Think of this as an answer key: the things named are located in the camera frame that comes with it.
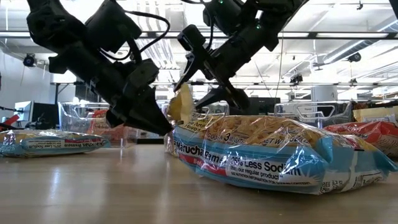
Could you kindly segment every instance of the wooden table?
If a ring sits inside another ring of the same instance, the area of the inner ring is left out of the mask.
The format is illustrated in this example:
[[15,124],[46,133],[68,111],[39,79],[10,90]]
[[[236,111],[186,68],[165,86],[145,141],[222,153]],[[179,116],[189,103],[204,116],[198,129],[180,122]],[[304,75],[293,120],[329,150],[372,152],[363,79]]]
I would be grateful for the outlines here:
[[312,196],[199,177],[162,146],[2,158],[0,223],[398,223],[398,175]]

